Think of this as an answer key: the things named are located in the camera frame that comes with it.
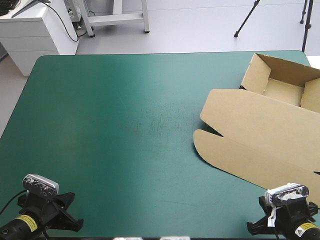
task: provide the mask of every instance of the cable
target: cable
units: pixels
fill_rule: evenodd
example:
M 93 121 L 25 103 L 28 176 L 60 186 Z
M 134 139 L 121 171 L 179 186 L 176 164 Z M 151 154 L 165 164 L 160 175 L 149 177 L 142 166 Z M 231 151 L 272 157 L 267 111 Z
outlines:
M 85 31 L 85 33 L 84 33 L 84 34 L 81 34 L 81 35 L 78 35 L 78 36 L 79 36 L 79 37 L 82 37 L 82 36 L 86 35 L 86 34 L 87 34 L 87 32 L 88 32 L 88 31 Z
M 4 212 L 4 210 L 8 207 L 8 205 L 12 202 L 13 199 L 15 199 L 16 197 L 18 197 L 20 194 L 25 193 L 27 190 L 23 190 L 18 192 L 16 195 L 14 195 L 7 203 L 6 205 L 2 208 L 2 210 L 0 211 L 0 215 Z
M 76 36 L 76 40 L 74 40 L 74 39 L 70 36 L 70 34 L 69 34 L 68 30 L 67 30 L 67 27 L 66 27 L 64 21 L 62 21 L 60 15 L 57 13 L 57 11 L 54 10 L 51 6 L 49 6 L 49 5 L 46 4 L 45 2 L 43 2 L 42 0 L 38 0 L 38 1 L 39 1 L 40 3 L 43 3 L 43 4 L 46 5 L 48 8 L 50 8 L 52 11 L 55 12 L 55 14 L 59 17 L 61 23 L 63 24 L 63 27 L 64 27 L 64 29 L 65 29 L 65 31 L 66 31 L 66 34 L 68 34 L 69 38 L 70 38 L 72 41 L 74 41 L 74 42 L 78 42 L 78 41 L 79 41 L 79 36 L 78 36 L 78 35 Z
M 43 3 L 44 5 L 46 5 L 46 6 L 47 6 L 48 8 L 50 8 L 52 11 L 54 11 L 54 13 L 59 17 L 59 19 L 60 19 L 60 21 L 61 21 L 61 23 L 62 23 L 62 25 L 63 25 L 63 27 L 64 27 L 64 29 L 65 29 L 65 31 L 66 31 L 66 34 L 68 34 L 69 38 L 70 38 L 72 41 L 78 42 L 78 41 L 79 41 L 79 37 L 82 37 L 82 36 L 84 36 L 84 35 L 87 33 L 87 31 L 86 31 L 84 34 L 82 34 L 82 35 L 78 35 L 77 33 L 75 33 L 75 34 L 76 34 L 76 40 L 74 40 L 74 39 L 70 36 L 70 33 L 68 32 L 67 27 L 66 27 L 64 21 L 62 20 L 62 18 L 60 17 L 60 15 L 57 13 L 57 11 L 54 10 L 53 7 L 51 7 L 51 6 L 49 6 L 48 4 L 46 4 L 45 2 L 43 2 L 42 0 L 38 0 L 38 1 L 39 1 L 40 3 Z

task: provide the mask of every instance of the cardboard box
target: cardboard box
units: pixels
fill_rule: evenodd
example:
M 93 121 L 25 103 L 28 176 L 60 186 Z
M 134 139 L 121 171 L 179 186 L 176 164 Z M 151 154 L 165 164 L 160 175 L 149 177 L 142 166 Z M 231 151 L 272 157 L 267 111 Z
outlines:
M 254 54 L 241 89 L 213 89 L 194 145 L 211 165 L 265 189 L 304 184 L 320 204 L 320 70 Z

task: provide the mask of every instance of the white desk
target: white desk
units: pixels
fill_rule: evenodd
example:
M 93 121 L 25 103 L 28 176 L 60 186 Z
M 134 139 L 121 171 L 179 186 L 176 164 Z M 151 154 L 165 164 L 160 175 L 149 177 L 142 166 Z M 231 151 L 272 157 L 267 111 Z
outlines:
M 68 37 L 58 16 L 43 3 L 11 18 L 27 2 L 21 0 L 14 10 L 0 16 L 0 42 L 25 76 L 31 73 L 39 57 L 74 55 L 78 47 L 78 42 Z M 52 0 L 50 6 L 59 13 L 72 38 L 77 39 L 64 0 Z

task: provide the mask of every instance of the tripod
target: tripod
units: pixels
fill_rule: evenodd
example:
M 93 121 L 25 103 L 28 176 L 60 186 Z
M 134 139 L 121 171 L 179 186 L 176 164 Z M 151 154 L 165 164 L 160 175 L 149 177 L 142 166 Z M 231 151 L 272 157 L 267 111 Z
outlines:
M 255 10 L 256 6 L 258 6 L 259 2 L 260 2 L 260 0 L 254 1 L 254 4 L 253 4 L 253 7 L 252 7 L 251 11 L 246 16 L 245 20 L 243 21 L 243 23 L 241 24 L 239 29 L 235 32 L 235 34 L 234 34 L 235 38 L 238 37 L 241 29 L 246 24 L 247 20 L 249 19 L 249 17 L 252 14 L 252 12 Z M 304 0 L 303 10 L 302 10 L 302 18 L 301 18 L 300 24 L 304 23 L 304 17 L 305 17 L 305 14 L 306 14 L 307 3 L 308 3 L 308 0 Z M 307 12 L 306 22 L 305 22 L 305 26 L 304 26 L 302 52 L 305 52 L 306 43 L 307 43 L 307 37 L 308 37 L 308 30 L 311 28 L 310 20 L 311 20 L 311 13 L 312 13 L 313 5 L 314 5 L 314 0 L 309 0 L 308 12 Z

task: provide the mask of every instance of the floor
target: floor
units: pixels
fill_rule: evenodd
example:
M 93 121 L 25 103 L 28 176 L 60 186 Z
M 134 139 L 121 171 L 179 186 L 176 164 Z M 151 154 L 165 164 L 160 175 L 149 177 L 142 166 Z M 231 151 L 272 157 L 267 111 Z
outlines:
M 304 0 L 262 0 L 238 38 L 234 32 L 254 0 L 148 0 L 150 30 L 143 24 L 95 27 L 81 37 L 77 54 L 148 54 L 300 50 Z M 109 14 L 109 0 L 87 0 L 97 15 Z M 123 11 L 141 11 L 141 0 L 123 0 Z M 305 53 L 320 68 L 320 0 L 314 0 Z M 0 62 L 0 136 L 27 81 L 8 56 Z

